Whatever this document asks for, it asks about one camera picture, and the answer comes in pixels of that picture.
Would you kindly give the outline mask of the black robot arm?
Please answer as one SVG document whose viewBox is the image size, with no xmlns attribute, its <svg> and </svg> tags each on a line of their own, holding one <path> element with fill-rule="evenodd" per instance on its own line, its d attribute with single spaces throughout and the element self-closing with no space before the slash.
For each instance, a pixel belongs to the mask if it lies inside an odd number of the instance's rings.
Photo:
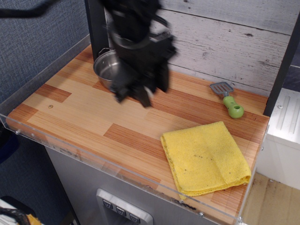
<svg viewBox="0 0 300 225">
<path fill-rule="evenodd" d="M 102 5 L 112 17 L 108 25 L 118 68 L 109 90 L 120 103 L 127 97 L 150 107 L 150 95 L 156 89 L 169 88 L 168 61 L 176 54 L 173 35 L 153 34 L 152 21 L 165 28 L 168 22 L 157 15 L 158 0 L 103 0 Z"/>
</svg>

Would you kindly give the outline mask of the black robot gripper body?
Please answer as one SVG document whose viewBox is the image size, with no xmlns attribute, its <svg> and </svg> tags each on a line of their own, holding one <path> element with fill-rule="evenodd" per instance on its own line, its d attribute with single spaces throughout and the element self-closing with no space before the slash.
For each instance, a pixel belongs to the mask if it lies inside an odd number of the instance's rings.
<svg viewBox="0 0 300 225">
<path fill-rule="evenodd" d="M 175 55 L 174 36 L 167 31 L 148 33 L 135 43 L 121 37 L 114 26 L 109 28 L 109 34 L 121 66 L 110 87 L 117 102 L 127 97 L 135 98 L 137 86 L 147 86 L 156 91 L 158 88 L 154 85 L 154 70 L 163 62 L 168 63 Z"/>
</svg>

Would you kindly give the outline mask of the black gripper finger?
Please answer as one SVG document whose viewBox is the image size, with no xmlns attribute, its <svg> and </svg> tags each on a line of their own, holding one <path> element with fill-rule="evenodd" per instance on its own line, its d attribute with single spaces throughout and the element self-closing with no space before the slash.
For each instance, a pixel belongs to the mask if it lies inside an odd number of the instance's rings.
<svg viewBox="0 0 300 225">
<path fill-rule="evenodd" d="M 154 70 L 154 85 L 155 88 L 163 92 L 167 92 L 169 88 L 169 68 L 168 63 L 163 62 Z"/>
<path fill-rule="evenodd" d="M 135 99 L 139 101 L 143 107 L 151 107 L 151 101 L 144 89 L 144 86 L 135 87 Z"/>
</svg>

